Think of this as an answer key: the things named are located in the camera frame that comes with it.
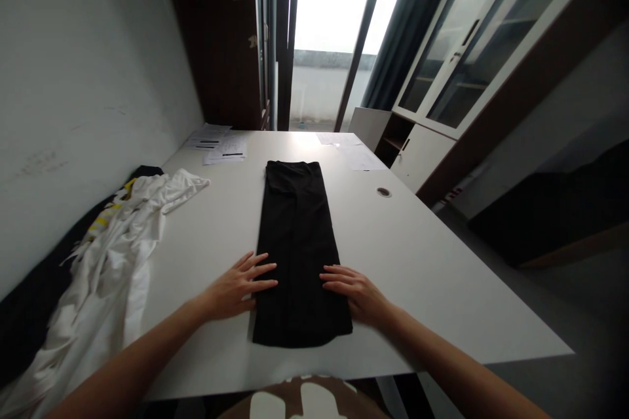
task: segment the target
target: cabinet handle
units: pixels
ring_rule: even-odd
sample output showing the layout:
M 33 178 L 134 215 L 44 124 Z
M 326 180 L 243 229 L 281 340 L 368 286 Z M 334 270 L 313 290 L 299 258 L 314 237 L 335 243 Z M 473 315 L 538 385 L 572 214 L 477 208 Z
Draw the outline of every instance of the cabinet handle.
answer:
M 465 41 L 463 41 L 463 44 L 461 46 L 465 46 L 467 44 L 467 41 L 470 39 L 470 36 L 472 35 L 472 31 L 474 31 L 474 28 L 476 27 L 477 24 L 478 24 L 478 20 L 476 20 L 474 24 L 472 25 L 472 27 L 470 28 L 470 32 L 467 33 L 467 36 L 465 37 Z

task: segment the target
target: white clothing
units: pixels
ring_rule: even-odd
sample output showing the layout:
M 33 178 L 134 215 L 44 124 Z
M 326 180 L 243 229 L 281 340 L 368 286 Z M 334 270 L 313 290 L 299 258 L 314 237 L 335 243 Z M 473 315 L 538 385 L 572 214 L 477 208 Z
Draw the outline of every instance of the white clothing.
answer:
M 75 252 L 72 283 L 51 317 L 46 342 L 26 372 L 2 391 L 0 418 L 46 397 L 35 413 L 44 414 L 140 337 L 147 259 L 162 237 L 165 215 L 209 184 L 179 169 L 172 177 L 137 178 L 128 200 L 117 194 L 120 208 L 107 226 L 90 231 Z

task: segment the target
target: pile of clothes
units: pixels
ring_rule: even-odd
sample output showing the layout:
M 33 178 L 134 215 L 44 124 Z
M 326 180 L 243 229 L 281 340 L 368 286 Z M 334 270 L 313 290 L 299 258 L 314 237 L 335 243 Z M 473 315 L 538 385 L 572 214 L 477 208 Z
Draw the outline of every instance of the pile of clothes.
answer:
M 165 215 L 209 184 L 139 167 L 0 302 L 0 418 L 56 404 L 140 336 Z

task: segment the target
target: forearm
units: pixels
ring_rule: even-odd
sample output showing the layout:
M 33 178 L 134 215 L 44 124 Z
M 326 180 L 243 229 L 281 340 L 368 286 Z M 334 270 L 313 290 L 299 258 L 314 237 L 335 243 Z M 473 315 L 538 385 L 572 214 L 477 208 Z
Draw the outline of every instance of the forearm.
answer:
M 121 417 L 131 413 L 157 375 L 202 324 L 188 302 L 125 348 L 73 391 L 48 417 Z
M 465 417 L 548 417 L 512 386 L 405 311 L 393 308 L 385 332 L 415 356 Z

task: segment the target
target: white cabinet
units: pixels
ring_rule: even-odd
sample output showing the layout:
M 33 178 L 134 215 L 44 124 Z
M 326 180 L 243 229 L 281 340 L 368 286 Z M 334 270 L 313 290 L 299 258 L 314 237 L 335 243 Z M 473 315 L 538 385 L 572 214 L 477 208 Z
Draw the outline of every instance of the white cabinet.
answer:
M 459 139 L 570 0 L 441 0 L 393 111 Z
M 454 145 L 454 139 L 416 124 L 393 161 L 391 171 L 417 193 Z

